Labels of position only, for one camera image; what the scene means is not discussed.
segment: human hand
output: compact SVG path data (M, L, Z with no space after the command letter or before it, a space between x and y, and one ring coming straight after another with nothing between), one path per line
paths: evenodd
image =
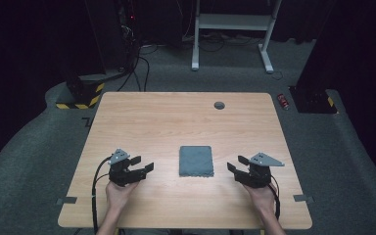
M274 195L268 186L263 188L252 188L247 185L243 186L249 192L253 204L259 213L273 212L274 213ZM270 186L276 192L276 187L270 183Z
M121 211L126 206L130 194L136 188L139 182L128 184L125 187L120 187L114 182L109 181L106 185L106 196L108 198L108 210L106 211L105 219L102 226L100 226L97 235L114 234L118 224L118 218Z
M125 187L120 187L110 181L106 186L106 196L108 198L108 208L115 211L121 211L126 206L130 194L136 188L139 182L131 183Z
M251 188L244 184L243 186L249 192L267 234L286 234L274 214L274 195L271 189L268 186L264 188ZM277 189L273 184L270 183L270 187L276 192Z

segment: forearm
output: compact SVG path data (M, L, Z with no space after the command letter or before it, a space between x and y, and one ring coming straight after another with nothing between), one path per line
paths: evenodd
M113 235L115 234L118 225L118 218L120 217L120 209L108 209L105 220L103 220L97 235Z
M264 229L267 232L267 234L269 235L286 234L282 226L280 225L279 221L277 220L276 216L274 215L273 211L258 210L258 214L260 215L261 222L263 223Z

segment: shelf leg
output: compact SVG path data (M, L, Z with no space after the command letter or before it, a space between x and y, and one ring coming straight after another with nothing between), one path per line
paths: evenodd
M264 68L265 68L267 73L273 73L274 72L273 66L271 65L270 59L268 58L267 46L268 46L268 42L270 41L271 33L273 32L274 24L276 23L277 13L279 12L281 3L282 3L282 0L276 1L276 4L275 4L274 9L273 9L273 13L271 14L271 19L270 19L270 22L269 22L269 25L268 25L267 32L266 32L265 37L264 37L263 44L258 45L258 50L260 51L261 58L262 58L263 63L264 63Z
M200 0L197 1L197 10L195 14L195 35L194 35L194 48L192 50L192 71L197 71L200 68Z

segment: gray floor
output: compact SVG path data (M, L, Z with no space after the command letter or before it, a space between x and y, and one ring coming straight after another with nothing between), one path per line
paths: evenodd
M211 49L212 44L202 44ZM339 113L300 114L288 90L295 85L313 43L269 44L274 74L264 72L256 44L200 51L200 69L191 71L191 50L160 47L143 55L150 63L147 91L266 92L272 96L313 220L309 230L289 234L376 234L376 168L361 145L338 92L328 90ZM152 52L155 47L142 50ZM146 64L137 74L143 84ZM124 78L106 82L116 91ZM92 110L58 110L64 84L46 94L48 108L21 129L0 153L0 234L73 234L58 225L61 206L84 146ZM132 76L122 91L137 91ZM275 98L291 104L282 110ZM85 228L79 234L92 234Z

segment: dark background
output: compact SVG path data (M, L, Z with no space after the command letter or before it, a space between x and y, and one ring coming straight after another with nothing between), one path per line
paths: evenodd
M174 38L180 38L190 25L188 34L192 35L194 24L187 22L191 2L179 2L182 15L178 14L175 1L147 1L145 7L148 4L155 7L141 9L140 22L144 21L145 14L152 23L149 30L142 27L142 34L146 38L162 41L173 38L171 41L175 42ZM338 1L332 7L334 2L283 1L272 39L286 41L296 38L297 43L312 39L323 41L315 45L309 57L311 61L321 62L320 59L329 54L339 55L335 59L329 58L327 65L317 63L315 67L306 67L305 70L313 72L313 82L321 84L317 88L339 91L360 140L376 164L376 1ZM0 151L17 131L44 111L45 92L65 81L55 65L53 44L49 43L46 31L51 25L49 16L57 13L57 9L63 9L62 5L58 8L56 3L52 2L50 8L44 0L0 1ZM94 35L90 33L84 3L84 0L70 1L70 6L76 6L71 12L76 22L66 23L71 24L71 37L80 35L88 42ZM205 11L215 13L234 9L247 14L250 9L263 6L259 1L239 4L237 1L214 3L209 0L202 1L202 4ZM323 28L331 9L330 20ZM160 33L162 22L172 23ZM88 55L95 55L93 62L96 65L97 50L93 47L86 47L85 50ZM325 77L322 72L328 72L327 80L319 80L319 77Z

